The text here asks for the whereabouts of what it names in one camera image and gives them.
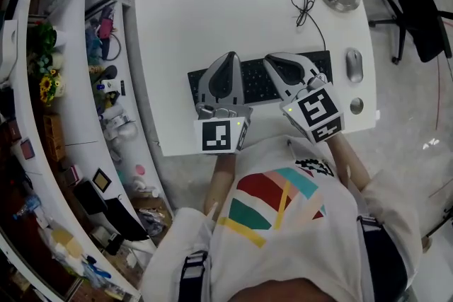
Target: black keyboard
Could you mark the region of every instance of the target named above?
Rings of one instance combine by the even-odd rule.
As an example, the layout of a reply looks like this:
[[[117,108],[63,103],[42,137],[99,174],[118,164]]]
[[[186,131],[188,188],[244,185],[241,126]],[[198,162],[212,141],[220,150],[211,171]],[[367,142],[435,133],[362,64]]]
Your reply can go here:
[[[310,59],[319,71],[327,76],[329,82],[333,82],[331,53],[328,50],[299,54]],[[241,68],[246,103],[261,103],[280,99],[274,83],[272,83],[264,68],[263,59],[241,62]],[[285,76],[291,78],[292,70],[290,68],[282,69],[282,71]],[[206,69],[201,69],[187,73],[194,104],[198,102],[198,83],[205,72]]]

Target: gray mouse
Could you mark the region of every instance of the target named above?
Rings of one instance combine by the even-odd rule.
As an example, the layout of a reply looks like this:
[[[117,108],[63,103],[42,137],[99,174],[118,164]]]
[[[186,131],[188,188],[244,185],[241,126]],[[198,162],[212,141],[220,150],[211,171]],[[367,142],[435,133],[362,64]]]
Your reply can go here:
[[[346,53],[346,72],[348,78],[353,83],[362,82],[363,79],[363,67],[362,67],[362,55],[354,48],[350,48]]]

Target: pink object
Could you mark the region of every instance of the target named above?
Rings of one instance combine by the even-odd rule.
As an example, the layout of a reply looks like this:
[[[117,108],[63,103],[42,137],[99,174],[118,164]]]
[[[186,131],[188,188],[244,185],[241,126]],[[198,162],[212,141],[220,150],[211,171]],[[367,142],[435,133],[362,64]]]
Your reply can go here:
[[[139,174],[139,175],[144,175],[144,167],[141,166],[141,165],[136,165],[136,166],[135,166],[135,171],[136,171],[137,174]]]

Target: white t-shirt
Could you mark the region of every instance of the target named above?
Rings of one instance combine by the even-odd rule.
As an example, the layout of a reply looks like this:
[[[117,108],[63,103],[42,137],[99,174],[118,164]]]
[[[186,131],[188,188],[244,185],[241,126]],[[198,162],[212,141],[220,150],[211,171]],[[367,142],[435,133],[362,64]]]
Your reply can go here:
[[[421,244],[405,193],[380,173],[362,196],[398,242],[411,279]],[[177,214],[144,274],[144,300],[177,301],[184,258],[205,245],[212,258],[213,302],[265,281],[295,278],[310,280],[337,302],[362,301],[358,215],[355,198],[314,146],[291,137],[262,141],[238,156],[211,238],[200,238],[206,226],[201,213]]]

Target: concrete floor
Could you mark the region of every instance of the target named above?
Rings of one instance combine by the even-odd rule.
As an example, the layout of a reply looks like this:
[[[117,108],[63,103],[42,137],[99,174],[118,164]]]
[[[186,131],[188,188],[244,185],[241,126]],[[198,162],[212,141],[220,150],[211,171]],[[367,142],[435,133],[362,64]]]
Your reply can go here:
[[[388,17],[381,0],[363,0],[370,18]],[[453,0],[436,0],[439,8],[453,11]],[[175,208],[200,208],[209,184],[214,158],[209,156],[163,157],[144,89],[134,9],[125,13],[127,50],[142,122],[157,170]],[[453,28],[447,27],[452,36]],[[380,120],[374,129],[347,135],[374,175],[381,168],[394,173],[413,195],[422,233],[437,223],[453,200],[452,123],[453,82],[441,54],[440,117],[437,130],[437,61],[420,62],[410,37],[402,62],[390,62],[396,52],[396,27],[371,31],[377,77]]]

